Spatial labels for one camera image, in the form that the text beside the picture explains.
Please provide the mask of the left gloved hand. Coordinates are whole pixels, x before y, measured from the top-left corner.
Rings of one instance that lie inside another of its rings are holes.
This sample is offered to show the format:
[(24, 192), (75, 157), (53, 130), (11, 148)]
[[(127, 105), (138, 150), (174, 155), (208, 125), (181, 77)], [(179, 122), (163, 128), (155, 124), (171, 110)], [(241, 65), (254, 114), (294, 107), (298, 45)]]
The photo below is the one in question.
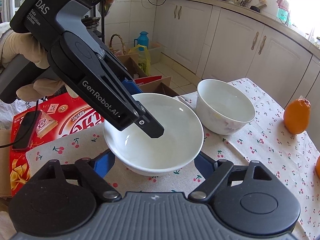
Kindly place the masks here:
[(68, 94), (78, 95), (57, 76), (39, 78), (49, 68), (47, 52), (31, 34), (14, 32), (9, 23), (1, 23), (1, 100), (37, 101), (54, 95), (65, 87)]

